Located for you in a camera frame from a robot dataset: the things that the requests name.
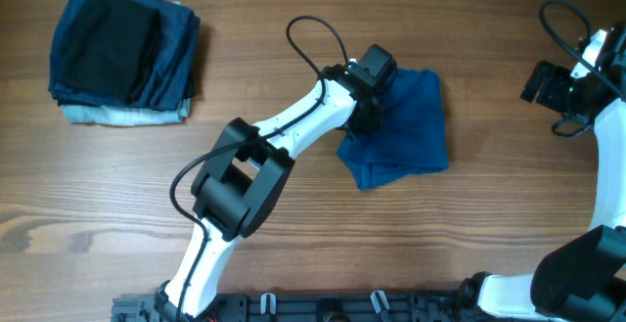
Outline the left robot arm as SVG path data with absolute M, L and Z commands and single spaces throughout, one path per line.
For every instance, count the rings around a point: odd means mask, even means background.
M 296 158 L 332 130 L 379 130 L 382 91 L 397 72 L 392 55 L 374 44 L 357 61 L 324 68 L 313 89 L 278 115 L 225 126 L 212 150 L 190 164 L 199 171 L 187 214 L 194 231 L 174 278 L 155 294 L 161 320 L 208 315 L 235 247 L 268 218 Z

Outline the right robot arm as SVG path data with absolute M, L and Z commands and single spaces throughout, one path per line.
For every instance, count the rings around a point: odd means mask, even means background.
M 464 83 L 465 102 L 450 126 L 453 224 L 475 273 L 446 310 L 459 321 L 490 321 L 479 308 L 479 284 L 495 275 L 532 273 L 556 248 L 592 225 L 598 151 L 590 133 L 550 131 L 557 116 L 518 95 L 535 64 L 556 49 L 537 24 L 487 31 L 484 59 L 494 72 Z

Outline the blue polo shirt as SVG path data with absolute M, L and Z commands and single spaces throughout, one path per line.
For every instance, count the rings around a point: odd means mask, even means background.
M 440 80 L 430 69 L 400 69 L 383 94 L 380 130 L 345 137 L 336 155 L 361 191 L 406 175 L 449 168 Z

